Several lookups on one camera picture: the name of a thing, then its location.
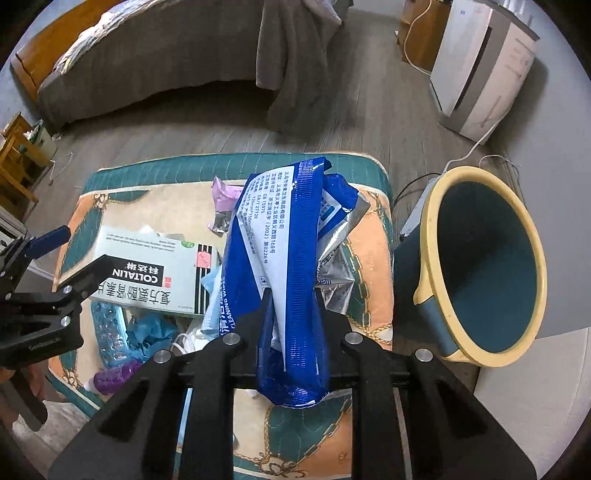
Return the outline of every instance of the trash bin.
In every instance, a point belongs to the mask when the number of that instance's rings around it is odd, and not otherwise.
[[[394,332],[447,360],[502,367],[530,347],[546,304],[540,238],[517,195],[474,167],[448,171],[394,251]]]

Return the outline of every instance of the bed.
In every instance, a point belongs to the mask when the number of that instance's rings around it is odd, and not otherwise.
[[[352,4],[86,0],[36,35],[11,64],[56,130],[164,90],[255,80],[275,92],[267,120],[282,131],[327,89],[326,47]],[[97,23],[90,47],[68,52]],[[56,68],[64,54],[70,57]]]

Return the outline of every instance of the white wall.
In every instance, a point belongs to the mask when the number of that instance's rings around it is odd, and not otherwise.
[[[357,10],[374,14],[400,18],[404,9],[404,0],[353,0]]]
[[[537,59],[491,143],[523,166],[548,264],[548,336],[591,326],[591,81],[550,18],[528,7]]]

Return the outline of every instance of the pink plastic bag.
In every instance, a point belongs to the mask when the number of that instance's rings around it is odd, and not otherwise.
[[[230,219],[234,206],[242,193],[244,187],[237,185],[226,185],[219,178],[214,177],[212,183],[213,205],[216,209],[215,218],[209,222],[208,228],[220,235],[228,231]]]

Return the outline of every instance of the wooden cabinet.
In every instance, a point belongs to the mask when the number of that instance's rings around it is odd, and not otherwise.
[[[429,11],[415,22],[409,34],[411,24],[429,7],[430,2]],[[425,70],[433,69],[450,9],[450,5],[439,0],[406,0],[397,41],[403,61],[408,62],[404,54],[404,41],[408,36],[406,51],[411,62]]]

